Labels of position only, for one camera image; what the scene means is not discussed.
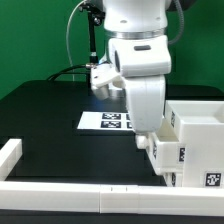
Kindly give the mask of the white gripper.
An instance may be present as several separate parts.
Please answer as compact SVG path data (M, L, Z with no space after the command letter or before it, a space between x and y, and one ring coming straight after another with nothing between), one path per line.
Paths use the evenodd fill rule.
M124 80L126 106L136 134L157 131L162 123L166 81L163 75Z

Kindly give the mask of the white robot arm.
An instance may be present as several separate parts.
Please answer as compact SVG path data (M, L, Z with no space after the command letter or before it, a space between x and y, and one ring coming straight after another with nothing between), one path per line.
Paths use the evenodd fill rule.
M197 0L103 0L104 28L110 37L106 77L121 81L127 110L138 134L157 131L162 123L165 76L172 62L167 12L182 14Z

